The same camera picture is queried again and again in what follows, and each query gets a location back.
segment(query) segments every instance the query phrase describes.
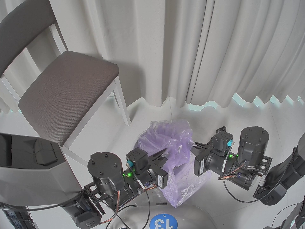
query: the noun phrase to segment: white floor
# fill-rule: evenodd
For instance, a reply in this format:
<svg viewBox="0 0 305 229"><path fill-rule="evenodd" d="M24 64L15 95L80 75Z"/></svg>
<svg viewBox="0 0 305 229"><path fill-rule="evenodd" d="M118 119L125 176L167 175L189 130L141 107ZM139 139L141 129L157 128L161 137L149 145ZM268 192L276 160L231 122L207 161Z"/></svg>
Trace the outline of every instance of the white floor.
<svg viewBox="0 0 305 229"><path fill-rule="evenodd" d="M214 109L208 106L202 111L191 111L188 105L178 108L173 98L168 98L162 107L151 106L141 98L130 105L128 111L132 120L130 126L124 124L114 97L108 97L77 137L71 150L86 161L97 151L111 151L124 160L138 135L149 127L151 121L184 118L193 129L193 139L203 143L222 126L227 126L227 131L234 135L237 144L243 128L254 125L265 128L270 135L265 154L273 157L274 166L288 157L305 132L305 104L302 100L292 103L288 98L283 103L276 101L272 104L269 101L259 107L254 103L246 103L242 107L232 99L227 108L218 106ZM37 135L21 113L0 113L0 132ZM236 152L237 148L238 145L235 145L233 152ZM68 161L82 186L92 181L84 166L71 159ZM302 201L305 194L305 179L301 179L288 190L284 199L274 206L265 206L261 202L242 204L230 197L217 177L213 174L186 203L195 204L206 210L215 220L218 229L262 229L271 226L275 215L282 208ZM229 190L239 199L246 201L253 200L252 195L257 184L258 180L250 191L245 191L227 182ZM141 202L145 204L145 196L138 201ZM274 227L279 226L292 209L293 207L290 207L281 212L275 220ZM39 229L77 228L61 208L33 212L32 216ZM0 212L0 229L3 228L9 229L12 226Z"/></svg>

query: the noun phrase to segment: curtain fold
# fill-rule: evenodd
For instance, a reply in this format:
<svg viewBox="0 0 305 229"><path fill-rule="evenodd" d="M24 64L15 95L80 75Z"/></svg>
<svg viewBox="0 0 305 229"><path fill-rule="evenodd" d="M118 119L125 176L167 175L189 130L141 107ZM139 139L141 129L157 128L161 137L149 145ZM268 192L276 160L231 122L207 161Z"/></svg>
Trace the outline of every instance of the curtain fold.
<svg viewBox="0 0 305 229"><path fill-rule="evenodd" d="M0 0L0 19L23 1ZM69 50L118 64L127 105L305 99L305 0L50 2ZM5 76L22 96L58 55L46 30Z"/></svg>

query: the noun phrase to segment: plastic bag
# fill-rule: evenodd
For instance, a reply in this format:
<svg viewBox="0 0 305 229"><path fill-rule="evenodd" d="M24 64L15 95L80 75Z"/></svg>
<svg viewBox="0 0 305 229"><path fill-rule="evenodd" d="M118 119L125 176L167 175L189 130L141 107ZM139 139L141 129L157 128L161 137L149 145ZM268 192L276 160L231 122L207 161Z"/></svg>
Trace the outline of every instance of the plastic bag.
<svg viewBox="0 0 305 229"><path fill-rule="evenodd" d="M152 155L164 148L162 156L168 160L163 169L168 172L168 182L160 189L164 197L177 208L192 196L211 177L205 172L200 177L194 174L195 155L192 130L187 120L152 121L150 127L140 135L138 147Z"/></svg>

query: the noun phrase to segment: chair seat cushion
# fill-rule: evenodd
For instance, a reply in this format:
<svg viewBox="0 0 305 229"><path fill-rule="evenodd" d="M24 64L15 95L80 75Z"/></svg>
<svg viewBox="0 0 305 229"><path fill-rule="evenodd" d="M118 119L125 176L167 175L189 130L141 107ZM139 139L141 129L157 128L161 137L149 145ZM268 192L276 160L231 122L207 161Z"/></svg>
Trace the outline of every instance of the chair seat cushion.
<svg viewBox="0 0 305 229"><path fill-rule="evenodd" d="M42 138L63 145L118 74L116 64L65 51L27 89L19 108Z"/></svg>

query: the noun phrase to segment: chair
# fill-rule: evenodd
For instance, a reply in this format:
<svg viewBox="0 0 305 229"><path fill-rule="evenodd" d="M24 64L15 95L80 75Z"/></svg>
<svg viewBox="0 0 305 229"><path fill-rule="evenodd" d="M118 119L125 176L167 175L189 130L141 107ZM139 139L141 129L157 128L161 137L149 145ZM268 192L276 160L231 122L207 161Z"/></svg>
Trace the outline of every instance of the chair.
<svg viewBox="0 0 305 229"><path fill-rule="evenodd" d="M48 27L61 55L20 98L3 73ZM59 143L66 155L87 166L68 148L112 91L125 124L130 125L118 66L66 50L49 0L26 0L16 7L0 23L0 38L0 89L5 86L40 137Z"/></svg>

